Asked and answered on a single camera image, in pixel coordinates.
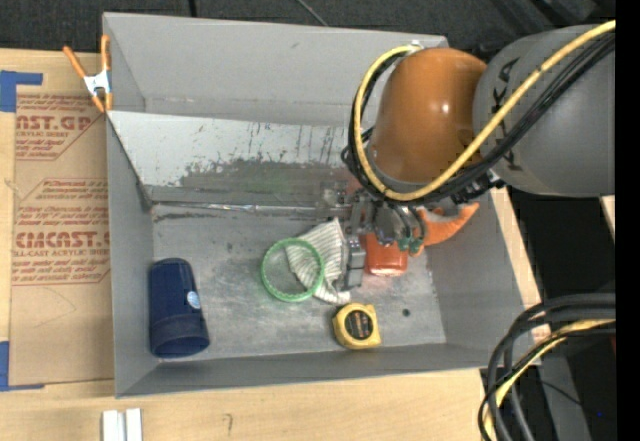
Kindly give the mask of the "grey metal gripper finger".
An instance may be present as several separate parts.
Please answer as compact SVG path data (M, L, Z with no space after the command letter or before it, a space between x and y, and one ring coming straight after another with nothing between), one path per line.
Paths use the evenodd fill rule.
M344 271L341 279L342 291L349 291L353 288L353 285L351 284L351 275L354 268L354 264L353 264L354 243L355 243L355 239L353 237L348 237L345 240Z
M352 286L360 287L363 281L366 264L366 248L361 238L356 237L352 241Z

